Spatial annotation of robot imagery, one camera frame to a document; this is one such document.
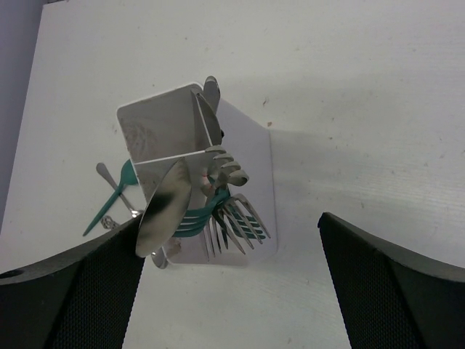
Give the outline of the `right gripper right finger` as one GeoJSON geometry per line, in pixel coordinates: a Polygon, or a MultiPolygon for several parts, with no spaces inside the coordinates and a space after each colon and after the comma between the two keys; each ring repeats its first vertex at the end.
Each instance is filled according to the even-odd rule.
{"type": "Polygon", "coordinates": [[[464,269],[330,212],[318,228],[352,348],[463,348],[464,269]]]}

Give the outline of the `shiny steel fork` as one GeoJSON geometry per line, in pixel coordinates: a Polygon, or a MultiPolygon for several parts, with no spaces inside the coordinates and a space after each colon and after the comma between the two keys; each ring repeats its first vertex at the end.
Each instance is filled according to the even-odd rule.
{"type": "Polygon", "coordinates": [[[241,193],[228,196],[216,213],[217,225],[241,253],[262,247],[271,240],[271,231],[252,203],[241,193]]]}
{"type": "Polygon", "coordinates": [[[215,216],[211,215],[203,229],[207,249],[213,258],[222,256],[229,249],[227,234],[215,216]]]}

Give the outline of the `matte steel knife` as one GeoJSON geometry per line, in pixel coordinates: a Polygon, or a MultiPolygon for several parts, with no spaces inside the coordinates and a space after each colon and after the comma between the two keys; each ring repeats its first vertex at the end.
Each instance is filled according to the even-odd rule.
{"type": "Polygon", "coordinates": [[[221,92],[217,79],[214,76],[208,76],[203,85],[203,94],[214,113],[217,113],[221,92]]]}

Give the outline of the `curved shiny steel knife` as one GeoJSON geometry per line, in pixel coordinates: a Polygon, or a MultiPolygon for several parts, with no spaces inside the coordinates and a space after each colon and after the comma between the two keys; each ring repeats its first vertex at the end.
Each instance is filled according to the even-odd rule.
{"type": "Polygon", "coordinates": [[[195,150],[202,151],[211,146],[211,140],[209,138],[208,129],[206,127],[201,106],[198,101],[198,93],[191,89],[190,95],[193,104],[195,150]]]}

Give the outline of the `teal slim fork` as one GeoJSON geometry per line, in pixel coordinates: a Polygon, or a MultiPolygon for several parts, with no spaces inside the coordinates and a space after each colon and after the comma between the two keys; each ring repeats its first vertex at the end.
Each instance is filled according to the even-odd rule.
{"type": "Polygon", "coordinates": [[[229,197],[229,190],[219,190],[205,207],[187,210],[173,237],[189,238],[197,236],[209,221],[213,211],[229,197]]]}

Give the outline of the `matte round steel spoon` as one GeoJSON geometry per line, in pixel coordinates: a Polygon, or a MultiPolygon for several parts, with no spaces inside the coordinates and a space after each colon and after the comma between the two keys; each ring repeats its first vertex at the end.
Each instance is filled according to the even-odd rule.
{"type": "Polygon", "coordinates": [[[175,234],[192,193],[190,171],[184,157],[177,160],[158,184],[139,224],[135,253],[151,257],[155,266],[168,265],[162,246],[175,234]]]}

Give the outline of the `teal round spoon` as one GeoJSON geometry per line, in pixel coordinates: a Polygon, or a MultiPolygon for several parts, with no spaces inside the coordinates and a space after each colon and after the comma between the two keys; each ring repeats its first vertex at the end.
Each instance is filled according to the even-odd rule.
{"type": "Polygon", "coordinates": [[[134,172],[134,168],[130,160],[127,160],[121,167],[119,184],[116,184],[116,182],[111,177],[108,171],[108,168],[106,167],[104,163],[102,162],[98,163],[96,165],[96,170],[97,170],[97,173],[101,175],[110,184],[110,186],[113,188],[114,191],[112,195],[110,196],[110,198],[104,203],[102,208],[93,218],[93,220],[90,222],[90,224],[84,231],[83,236],[86,236],[87,234],[89,234],[90,231],[94,228],[94,226],[101,220],[101,218],[105,216],[108,210],[116,202],[117,198],[123,195],[123,191],[126,186],[138,184],[137,176],[134,172]]]}

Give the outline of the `matte slim steel fork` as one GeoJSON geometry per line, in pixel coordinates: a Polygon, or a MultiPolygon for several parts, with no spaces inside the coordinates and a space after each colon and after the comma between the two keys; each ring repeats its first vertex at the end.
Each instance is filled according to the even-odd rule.
{"type": "Polygon", "coordinates": [[[241,165],[221,145],[213,145],[206,152],[213,155],[207,176],[214,181],[215,188],[226,188],[228,184],[243,186],[248,182],[249,176],[241,165]]]}

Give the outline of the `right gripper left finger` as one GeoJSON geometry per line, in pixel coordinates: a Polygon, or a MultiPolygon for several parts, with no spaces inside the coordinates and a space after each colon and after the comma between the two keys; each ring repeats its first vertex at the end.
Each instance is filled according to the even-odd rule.
{"type": "Polygon", "coordinates": [[[140,219],[1,274],[2,348],[122,348],[144,259],[140,219]]]}

